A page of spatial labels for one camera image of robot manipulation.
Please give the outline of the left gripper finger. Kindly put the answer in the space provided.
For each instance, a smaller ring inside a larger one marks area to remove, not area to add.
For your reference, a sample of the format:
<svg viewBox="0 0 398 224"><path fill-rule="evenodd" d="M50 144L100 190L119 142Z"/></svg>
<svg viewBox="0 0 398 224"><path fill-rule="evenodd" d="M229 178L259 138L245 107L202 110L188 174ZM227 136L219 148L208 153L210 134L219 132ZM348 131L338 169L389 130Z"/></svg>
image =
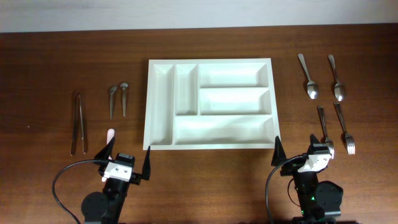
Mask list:
<svg viewBox="0 0 398 224"><path fill-rule="evenodd" d="M142 166L142 174L141 174L141 179L142 180L149 180L150 179L150 173L151 173L151 167L150 167L150 146L147 148L146 152L146 157L144 159L144 163Z"/></svg>
<svg viewBox="0 0 398 224"><path fill-rule="evenodd" d="M107 162L113 162L114 159L111 157L111 153L113 150L113 146L114 146L114 142L115 142L115 137L112 137L109 141L109 143L107 143L107 145L105 145L104 148L102 148L102 150L100 150L99 153L97 153L97 155L95 155L94 157L94 164L96 165L103 165Z"/></svg>

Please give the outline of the steel fork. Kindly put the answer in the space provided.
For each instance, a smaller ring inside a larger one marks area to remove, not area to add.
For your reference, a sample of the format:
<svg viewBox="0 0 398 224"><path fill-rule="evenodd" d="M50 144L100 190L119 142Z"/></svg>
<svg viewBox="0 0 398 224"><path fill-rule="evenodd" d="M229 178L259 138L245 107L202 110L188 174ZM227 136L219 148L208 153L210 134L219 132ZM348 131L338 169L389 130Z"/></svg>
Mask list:
<svg viewBox="0 0 398 224"><path fill-rule="evenodd" d="M323 108L323 106L317 106L317 110L318 110L318 114L319 114L320 121L322 124L322 130L323 130L324 137L325 137L325 144L329 148L331 158L334 159L335 158L335 147L334 147L333 141L328 136L324 108Z"/></svg>
<svg viewBox="0 0 398 224"><path fill-rule="evenodd" d="M339 102L334 102L333 104L334 104L336 113L338 115L338 119L340 121L342 130L343 130L343 137L345 140L345 146L346 146L347 152L349 155L355 155L355 152L356 152L355 141L354 141L353 136L347 132L346 123L345 123L345 119L343 116L341 105Z"/></svg>

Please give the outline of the steel tablespoon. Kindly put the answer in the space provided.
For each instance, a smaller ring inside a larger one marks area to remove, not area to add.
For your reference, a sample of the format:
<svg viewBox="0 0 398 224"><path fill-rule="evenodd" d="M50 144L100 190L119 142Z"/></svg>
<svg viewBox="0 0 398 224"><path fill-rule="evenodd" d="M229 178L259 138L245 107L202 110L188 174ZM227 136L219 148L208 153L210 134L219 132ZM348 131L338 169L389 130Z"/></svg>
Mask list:
<svg viewBox="0 0 398 224"><path fill-rule="evenodd" d="M334 85L334 95L338 101L343 101L346 97L346 90L344 84L342 84L339 79L338 79L338 74L336 71L336 63L335 63L335 58L333 55L328 55L328 59L331 64L331 68L333 70L333 77L335 79L335 85Z"/></svg>
<svg viewBox="0 0 398 224"><path fill-rule="evenodd" d="M300 60L300 63L302 65L302 68L304 70L304 73L307 77L307 94L309 95L309 97L312 100L315 100L318 98L318 94L319 94L319 89L318 89L318 84L316 82L314 82L309 75L308 72L308 68L307 68L307 64L305 63L305 58L303 56L303 54L298 54L298 59Z"/></svg>

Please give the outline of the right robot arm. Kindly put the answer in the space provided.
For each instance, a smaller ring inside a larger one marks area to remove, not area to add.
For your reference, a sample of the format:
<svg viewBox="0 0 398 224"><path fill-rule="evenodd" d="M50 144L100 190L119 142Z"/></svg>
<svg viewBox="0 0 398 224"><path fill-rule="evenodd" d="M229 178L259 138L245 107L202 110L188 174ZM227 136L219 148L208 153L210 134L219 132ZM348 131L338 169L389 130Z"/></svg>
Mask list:
<svg viewBox="0 0 398 224"><path fill-rule="evenodd" d="M287 158L280 137L275 137L275 147L269 174L265 186L267 216L271 223L274 219L269 208L269 185L277 170L281 176L291 176L298 196L301 217L294 217L293 223L335 223L341 215L343 189L330 181L318 180L317 174L325 170L332 157L326 144L322 144L314 135L310 136L310 145L306 153Z"/></svg>

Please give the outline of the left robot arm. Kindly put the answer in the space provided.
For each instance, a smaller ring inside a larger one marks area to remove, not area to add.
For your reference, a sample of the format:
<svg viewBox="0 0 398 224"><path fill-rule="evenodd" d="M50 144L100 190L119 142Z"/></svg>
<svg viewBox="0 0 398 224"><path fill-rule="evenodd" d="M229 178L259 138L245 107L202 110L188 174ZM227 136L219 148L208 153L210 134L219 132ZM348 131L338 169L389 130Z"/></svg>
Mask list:
<svg viewBox="0 0 398 224"><path fill-rule="evenodd" d="M109 156L113 150L115 138L95 155L98 172L105 178L104 188L100 192L87 195L81 204L85 223L117 223L129 186L139 185L142 180L150 179L150 148L147 149L142 172L134 172L135 157L119 153L115 159Z"/></svg>

